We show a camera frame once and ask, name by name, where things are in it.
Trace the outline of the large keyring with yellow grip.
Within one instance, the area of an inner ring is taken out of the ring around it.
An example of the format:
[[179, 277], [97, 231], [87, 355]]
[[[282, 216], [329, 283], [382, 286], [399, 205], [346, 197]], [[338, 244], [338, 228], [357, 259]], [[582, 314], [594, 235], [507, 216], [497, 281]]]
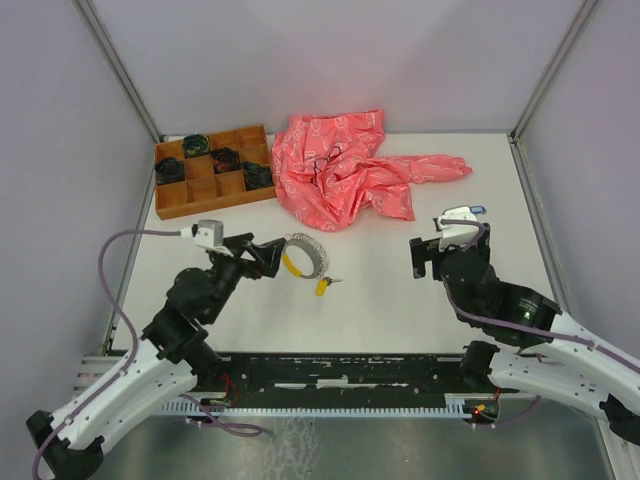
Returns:
[[[292, 248], [302, 251], [311, 261], [312, 270], [309, 273], [304, 273], [291, 260], [288, 253]], [[281, 260], [290, 274], [306, 280], [320, 280], [325, 276], [329, 268], [329, 258], [324, 247], [313, 237], [301, 232], [285, 236]]]

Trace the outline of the yellow tag with silver keys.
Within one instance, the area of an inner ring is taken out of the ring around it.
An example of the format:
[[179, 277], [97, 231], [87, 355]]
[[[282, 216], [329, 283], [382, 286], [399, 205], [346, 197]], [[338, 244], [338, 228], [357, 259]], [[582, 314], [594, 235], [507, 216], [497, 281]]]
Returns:
[[315, 295], [317, 297], [322, 297], [325, 295], [327, 289], [332, 286], [333, 284], [336, 283], [341, 283], [343, 282], [342, 278], [333, 278], [333, 277], [329, 277], [329, 276], [324, 276], [322, 278], [319, 279], [317, 285], [316, 285], [316, 289], [315, 289]]

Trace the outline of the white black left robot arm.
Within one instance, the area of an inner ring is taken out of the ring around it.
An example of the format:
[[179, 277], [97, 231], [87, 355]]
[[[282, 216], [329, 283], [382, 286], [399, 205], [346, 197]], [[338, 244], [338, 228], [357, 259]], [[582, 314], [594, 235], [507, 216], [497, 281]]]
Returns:
[[219, 383], [222, 361], [206, 342], [206, 328], [215, 323], [241, 279], [276, 276], [286, 241], [256, 244], [251, 233], [227, 237], [215, 220], [174, 235], [203, 249], [210, 268], [181, 271], [165, 304], [141, 332], [123, 316], [132, 339], [124, 356], [65, 406], [38, 410], [28, 418], [37, 448], [33, 478], [40, 478], [42, 466], [54, 479], [90, 478], [110, 449], [167, 401]]

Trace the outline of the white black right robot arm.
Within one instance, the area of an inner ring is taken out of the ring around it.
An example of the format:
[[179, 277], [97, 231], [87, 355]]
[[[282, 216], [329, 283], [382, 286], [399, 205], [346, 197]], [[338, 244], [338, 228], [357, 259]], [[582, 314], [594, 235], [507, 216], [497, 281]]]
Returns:
[[409, 242], [413, 276], [441, 282], [457, 319], [493, 340], [470, 344], [458, 368], [463, 386], [545, 397], [592, 414], [638, 444], [638, 359], [553, 300], [501, 280], [490, 263], [489, 224], [438, 218], [436, 225], [439, 237]]

